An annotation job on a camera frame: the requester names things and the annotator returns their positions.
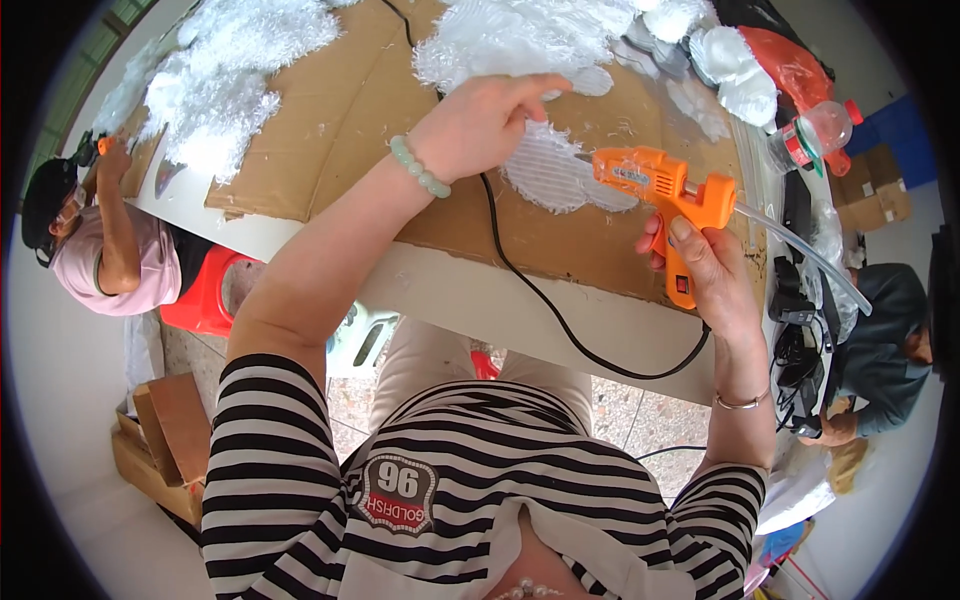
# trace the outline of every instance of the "green bead bracelet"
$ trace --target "green bead bracelet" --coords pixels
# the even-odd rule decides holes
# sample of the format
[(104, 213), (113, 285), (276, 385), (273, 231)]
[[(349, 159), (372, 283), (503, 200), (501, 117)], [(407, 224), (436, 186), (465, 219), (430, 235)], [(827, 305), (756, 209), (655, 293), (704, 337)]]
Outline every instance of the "green bead bracelet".
[(390, 151), (394, 153), (396, 159), (407, 168), (407, 173), (417, 178), (417, 182), (425, 187), (428, 192), (437, 198), (446, 198), (449, 196), (450, 186), (437, 181), (437, 178), (433, 177), (432, 173), (425, 170), (423, 165), (417, 162), (414, 156), (410, 154), (410, 151), (407, 150), (405, 139), (406, 135), (394, 135), (390, 139)]

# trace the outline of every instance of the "cardboard box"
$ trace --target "cardboard box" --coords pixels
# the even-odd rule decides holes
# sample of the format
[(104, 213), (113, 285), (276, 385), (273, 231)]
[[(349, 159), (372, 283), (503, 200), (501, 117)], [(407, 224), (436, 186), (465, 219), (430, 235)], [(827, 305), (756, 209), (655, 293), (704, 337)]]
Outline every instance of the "cardboard box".
[(112, 436), (117, 471), (157, 504), (200, 524), (210, 423), (193, 373), (163, 377), (133, 391), (136, 420), (117, 409)]
[(910, 216), (910, 195), (886, 144), (851, 159), (843, 178), (828, 173), (833, 205), (844, 231), (873, 231)]
[(128, 438), (126, 432), (115, 432), (110, 441), (113, 445), (113, 461), (121, 477), (163, 508), (200, 529), (204, 500), (202, 484), (193, 483), (182, 488), (171, 488), (156, 470), (150, 452), (137, 441)]

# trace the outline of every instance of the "red plastic bag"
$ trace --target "red plastic bag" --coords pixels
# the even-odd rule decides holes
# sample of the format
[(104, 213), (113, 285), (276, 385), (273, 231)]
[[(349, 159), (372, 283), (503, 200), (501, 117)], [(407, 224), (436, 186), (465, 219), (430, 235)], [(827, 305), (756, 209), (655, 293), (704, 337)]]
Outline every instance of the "red plastic bag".
[[(743, 25), (737, 29), (746, 38), (757, 62), (773, 78), (777, 89), (793, 100), (798, 113), (807, 112), (825, 100), (833, 100), (833, 82), (820, 62), (804, 48), (766, 29)], [(850, 171), (850, 157), (843, 148), (824, 158), (833, 175), (843, 177)]]

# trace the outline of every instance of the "glue gun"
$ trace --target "glue gun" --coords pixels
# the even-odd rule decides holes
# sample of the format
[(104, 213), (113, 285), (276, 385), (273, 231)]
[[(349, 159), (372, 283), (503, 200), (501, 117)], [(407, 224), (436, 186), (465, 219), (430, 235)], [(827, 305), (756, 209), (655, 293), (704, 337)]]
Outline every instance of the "glue gun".
[(93, 139), (93, 131), (84, 132), (80, 144), (77, 145), (77, 152), (73, 154), (71, 160), (78, 167), (88, 167), (93, 164), (97, 155), (105, 155), (116, 139), (115, 135), (106, 135), (105, 133), (101, 133), (97, 139)]
[(593, 178), (600, 183), (657, 207), (654, 217), (661, 220), (661, 227), (651, 248), (666, 258), (666, 295), (681, 308), (695, 308), (696, 284), (684, 260), (667, 242), (665, 230), (678, 215), (697, 229), (726, 227), (736, 204), (733, 178), (710, 173), (706, 183), (687, 181), (686, 162), (647, 146), (601, 148), (576, 157), (593, 165)]

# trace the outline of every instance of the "person in gray shirt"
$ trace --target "person in gray shirt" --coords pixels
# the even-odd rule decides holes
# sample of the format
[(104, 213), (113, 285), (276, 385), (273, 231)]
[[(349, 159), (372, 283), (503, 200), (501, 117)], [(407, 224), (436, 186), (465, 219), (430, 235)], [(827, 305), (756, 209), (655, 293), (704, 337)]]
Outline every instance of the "person in gray shirt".
[(853, 284), (870, 301), (873, 313), (859, 314), (847, 341), (840, 345), (831, 369), (839, 374), (837, 400), (867, 400), (860, 410), (827, 419), (824, 433), (806, 444), (841, 445), (896, 429), (913, 411), (924, 387), (933, 354), (924, 287), (916, 272), (899, 263), (851, 269)]

